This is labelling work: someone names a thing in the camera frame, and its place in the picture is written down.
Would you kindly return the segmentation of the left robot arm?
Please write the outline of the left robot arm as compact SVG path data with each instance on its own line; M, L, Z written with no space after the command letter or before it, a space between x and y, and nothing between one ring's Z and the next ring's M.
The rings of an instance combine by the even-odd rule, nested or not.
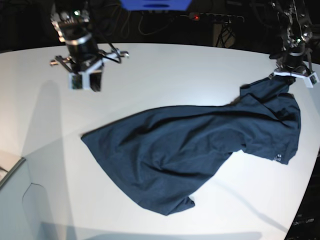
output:
M274 75L306 78L312 74L312 64L303 63L310 56L307 47L313 33L311 20L303 0L273 0L273 9L277 12L282 39L281 50L269 55L276 60Z

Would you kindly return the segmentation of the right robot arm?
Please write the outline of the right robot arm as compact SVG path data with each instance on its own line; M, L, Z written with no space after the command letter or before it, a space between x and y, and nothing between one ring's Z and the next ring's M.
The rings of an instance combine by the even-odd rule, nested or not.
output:
M68 50L68 56L56 55L50 61L50 66L61 66L67 71L71 90L100 92L105 64L121 64L123 58L129 57L129 53L119 50L110 42L109 52L98 47L87 0L55 0L50 20L59 41Z

